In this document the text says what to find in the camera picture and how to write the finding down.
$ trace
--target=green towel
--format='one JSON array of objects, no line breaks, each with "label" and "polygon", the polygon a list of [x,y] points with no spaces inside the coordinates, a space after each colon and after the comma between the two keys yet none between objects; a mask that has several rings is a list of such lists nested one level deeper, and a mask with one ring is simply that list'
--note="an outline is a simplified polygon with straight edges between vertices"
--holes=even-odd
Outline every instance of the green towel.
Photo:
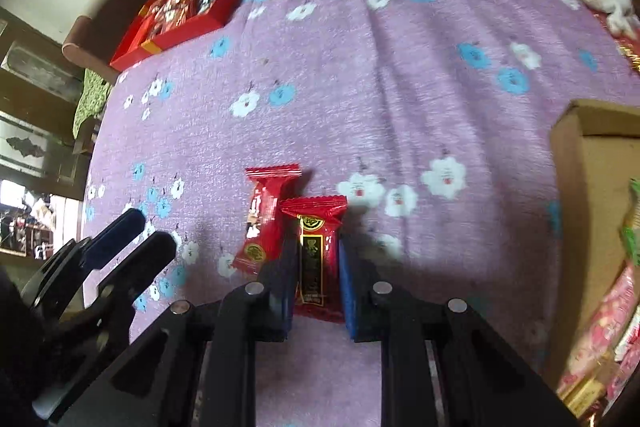
[{"label": "green towel", "polygon": [[111,84],[105,82],[103,77],[91,70],[84,70],[84,85],[82,86],[82,96],[78,102],[76,116],[74,117],[74,138],[78,138],[80,126],[87,118],[95,118],[100,114],[107,103]]}]

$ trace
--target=red tray of candy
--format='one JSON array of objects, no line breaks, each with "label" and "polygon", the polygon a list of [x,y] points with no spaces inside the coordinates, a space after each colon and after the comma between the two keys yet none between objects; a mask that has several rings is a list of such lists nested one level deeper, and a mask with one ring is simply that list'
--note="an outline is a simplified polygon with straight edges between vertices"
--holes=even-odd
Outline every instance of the red tray of candy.
[{"label": "red tray of candy", "polygon": [[208,11],[194,15],[175,28],[146,39],[150,17],[146,17],[149,7],[156,0],[147,0],[129,29],[120,41],[111,59],[111,67],[124,71],[151,55],[173,48],[182,42],[222,28],[230,19],[240,0],[214,0]]}]

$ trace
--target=red and gold package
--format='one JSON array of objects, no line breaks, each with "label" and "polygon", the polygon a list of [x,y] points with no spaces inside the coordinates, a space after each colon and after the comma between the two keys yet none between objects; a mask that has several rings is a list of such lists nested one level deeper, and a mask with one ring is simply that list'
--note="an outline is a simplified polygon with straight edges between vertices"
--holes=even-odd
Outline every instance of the red and gold package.
[{"label": "red and gold package", "polygon": [[251,167],[246,175],[255,188],[246,218],[246,240],[233,266],[257,275],[262,263],[280,256],[284,219],[278,204],[291,195],[290,182],[302,176],[302,170],[298,164]]},{"label": "red and gold package", "polygon": [[282,202],[284,214],[298,220],[300,280],[295,312],[315,319],[344,322],[338,280],[338,235],[344,196],[296,198]]}]

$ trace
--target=silver screw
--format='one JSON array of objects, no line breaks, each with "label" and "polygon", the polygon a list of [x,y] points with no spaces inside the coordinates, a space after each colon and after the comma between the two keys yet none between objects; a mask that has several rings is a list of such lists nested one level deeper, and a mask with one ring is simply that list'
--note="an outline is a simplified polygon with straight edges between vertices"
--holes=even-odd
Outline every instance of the silver screw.
[{"label": "silver screw", "polygon": [[107,298],[113,292],[113,284],[108,285],[102,292],[100,292],[100,297]]},{"label": "silver screw", "polygon": [[175,301],[171,306],[169,306],[171,312],[176,315],[182,315],[183,313],[188,312],[189,308],[191,308],[191,304],[187,301]]},{"label": "silver screw", "polygon": [[249,295],[260,295],[264,292],[264,284],[261,282],[250,282],[247,286],[244,287],[244,291],[246,291]]},{"label": "silver screw", "polygon": [[373,291],[378,295],[388,295],[393,288],[394,287],[386,281],[378,281],[373,285]]},{"label": "silver screw", "polygon": [[101,331],[100,335],[98,335],[98,339],[95,341],[95,346],[98,348],[98,351],[103,350],[107,343],[109,342],[109,333],[106,331]]},{"label": "silver screw", "polygon": [[447,307],[454,313],[464,313],[466,312],[466,308],[468,306],[466,305],[466,302],[463,301],[462,299],[451,299],[447,303]]}]

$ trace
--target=brown chair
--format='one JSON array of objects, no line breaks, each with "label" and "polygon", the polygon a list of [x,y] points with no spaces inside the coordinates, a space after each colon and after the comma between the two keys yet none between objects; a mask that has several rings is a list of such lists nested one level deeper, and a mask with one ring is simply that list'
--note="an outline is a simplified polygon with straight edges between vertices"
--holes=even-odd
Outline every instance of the brown chair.
[{"label": "brown chair", "polygon": [[109,62],[146,0],[91,0],[62,45],[67,60],[114,84],[120,73]]}]

